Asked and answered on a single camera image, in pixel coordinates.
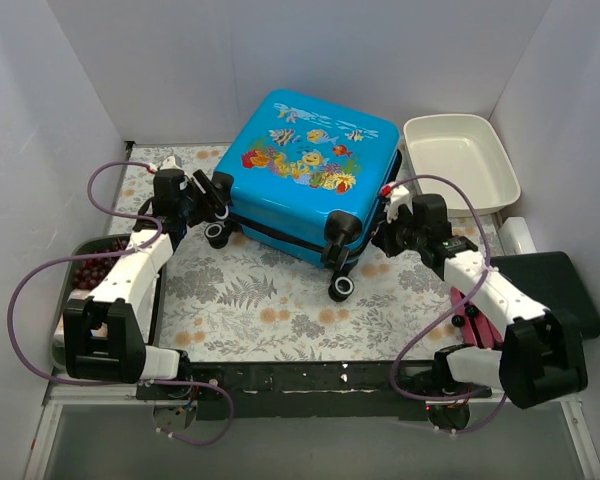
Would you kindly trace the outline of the cream plastic basin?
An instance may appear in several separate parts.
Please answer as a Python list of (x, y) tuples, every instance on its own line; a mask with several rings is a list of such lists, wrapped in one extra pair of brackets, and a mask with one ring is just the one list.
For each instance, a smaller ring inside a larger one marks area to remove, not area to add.
[(403, 127), (406, 151), (420, 191), (444, 197), (451, 217), (471, 215), (458, 186), (476, 212), (488, 215), (514, 204), (521, 187), (509, 156), (491, 123), (473, 114), (436, 114), (408, 120)]

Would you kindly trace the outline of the dark red grape bunch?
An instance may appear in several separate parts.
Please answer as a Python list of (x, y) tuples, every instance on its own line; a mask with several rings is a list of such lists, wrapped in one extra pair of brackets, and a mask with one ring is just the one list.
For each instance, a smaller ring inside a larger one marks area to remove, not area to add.
[[(123, 251), (128, 246), (129, 236), (114, 235), (99, 237), (80, 246), (76, 255), (94, 255)], [(71, 286), (78, 290), (92, 290), (96, 288), (113, 269), (118, 258), (107, 257), (87, 259), (76, 262), (71, 267)]]

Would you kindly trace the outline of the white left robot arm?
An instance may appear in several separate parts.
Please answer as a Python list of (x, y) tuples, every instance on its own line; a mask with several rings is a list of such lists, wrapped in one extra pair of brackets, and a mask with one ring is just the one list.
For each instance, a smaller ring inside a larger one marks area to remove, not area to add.
[(228, 207), (201, 170), (187, 175), (179, 167), (153, 177), (151, 214), (135, 221), (129, 243), (109, 274), (84, 299), (71, 299), (62, 313), (65, 368), (72, 378), (118, 383), (158, 380), (173, 400), (193, 386), (180, 367), (181, 354), (147, 343), (142, 310), (153, 299), (160, 270), (190, 227), (223, 220)]

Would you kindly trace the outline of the blue fish-print suitcase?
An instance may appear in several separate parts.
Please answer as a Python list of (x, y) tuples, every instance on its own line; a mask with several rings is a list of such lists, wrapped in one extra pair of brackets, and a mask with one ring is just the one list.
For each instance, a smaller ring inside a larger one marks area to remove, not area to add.
[(329, 296), (346, 300), (349, 273), (377, 231), (381, 188), (401, 166), (391, 122), (290, 90), (269, 93), (212, 175), (224, 205), (209, 244), (231, 232), (332, 273)]

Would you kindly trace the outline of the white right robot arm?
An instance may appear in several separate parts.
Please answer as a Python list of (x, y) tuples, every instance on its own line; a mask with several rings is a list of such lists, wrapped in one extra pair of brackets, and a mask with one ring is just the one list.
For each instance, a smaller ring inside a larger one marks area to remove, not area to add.
[(386, 220), (375, 237), (380, 248), (389, 256), (417, 252), (459, 293), (451, 312), (471, 304), (500, 337), (492, 347), (461, 344), (438, 351), (432, 383), (440, 395), (455, 397), (474, 384), (499, 389), (527, 409), (587, 387), (583, 338), (574, 315), (524, 294), (492, 266), (484, 250), (454, 235), (441, 196), (410, 196), (402, 187), (385, 188), (383, 195)]

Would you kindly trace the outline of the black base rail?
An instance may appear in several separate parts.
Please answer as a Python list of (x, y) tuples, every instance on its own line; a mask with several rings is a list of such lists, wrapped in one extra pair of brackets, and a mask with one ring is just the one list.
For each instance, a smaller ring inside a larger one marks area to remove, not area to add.
[[(217, 384), (232, 398), (236, 419), (397, 417), (427, 419), (424, 401), (400, 396), (390, 384), (391, 360), (317, 362), (190, 362), (186, 380)], [(438, 396), (432, 360), (402, 361), (397, 384), (416, 394)], [(459, 384), (448, 393), (464, 393)], [(200, 421), (226, 418), (227, 404), (207, 388), (139, 386), (139, 400), (177, 401), (193, 395)]]

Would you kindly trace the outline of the white device at right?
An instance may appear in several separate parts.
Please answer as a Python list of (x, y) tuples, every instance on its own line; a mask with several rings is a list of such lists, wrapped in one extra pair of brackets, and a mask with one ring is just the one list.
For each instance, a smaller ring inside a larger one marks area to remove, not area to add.
[(508, 217), (498, 231), (507, 256), (536, 253), (537, 249), (523, 217)]

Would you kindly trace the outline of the floral fern table mat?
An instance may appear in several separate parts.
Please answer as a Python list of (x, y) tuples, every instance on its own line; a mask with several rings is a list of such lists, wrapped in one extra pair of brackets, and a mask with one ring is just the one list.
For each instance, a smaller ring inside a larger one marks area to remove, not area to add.
[(461, 341), (441, 314), (449, 291), (407, 252), (369, 246), (344, 302), (327, 293), (330, 273), (240, 233), (216, 250), (192, 228), (170, 259), (163, 348), (195, 361), (428, 359)]

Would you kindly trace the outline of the dark green tray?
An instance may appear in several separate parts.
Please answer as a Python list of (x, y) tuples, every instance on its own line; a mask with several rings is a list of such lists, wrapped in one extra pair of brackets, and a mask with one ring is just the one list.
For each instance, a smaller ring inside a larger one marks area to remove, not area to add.
[[(73, 256), (84, 256), (76, 255), (79, 245), (73, 253)], [(56, 307), (56, 315), (59, 320), (56, 329), (53, 333), (51, 340), (51, 358), (55, 368), (61, 372), (66, 371), (65, 366), (65, 345), (64, 345), (64, 331), (63, 331), (63, 320), (62, 311), (68, 300), (71, 299), (82, 299), (87, 296), (90, 291), (73, 289), (71, 286), (71, 267), (74, 263), (69, 263), (67, 272), (64, 278), (64, 285), (61, 290), (59, 304)], [(160, 338), (159, 330), (161, 328), (163, 310), (164, 310), (164, 285), (166, 282), (167, 267), (163, 263), (161, 268), (155, 273), (152, 283), (149, 288), (145, 291), (142, 303), (140, 305), (140, 315), (138, 320), (138, 326), (142, 338), (147, 346), (158, 347)]]

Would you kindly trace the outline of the black storage box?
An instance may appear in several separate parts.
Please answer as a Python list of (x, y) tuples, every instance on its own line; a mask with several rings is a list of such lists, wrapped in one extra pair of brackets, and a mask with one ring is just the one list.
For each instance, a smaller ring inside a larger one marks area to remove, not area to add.
[(497, 256), (499, 269), (523, 293), (550, 310), (566, 309), (580, 322), (585, 340), (600, 336), (600, 314), (569, 256), (560, 251)]

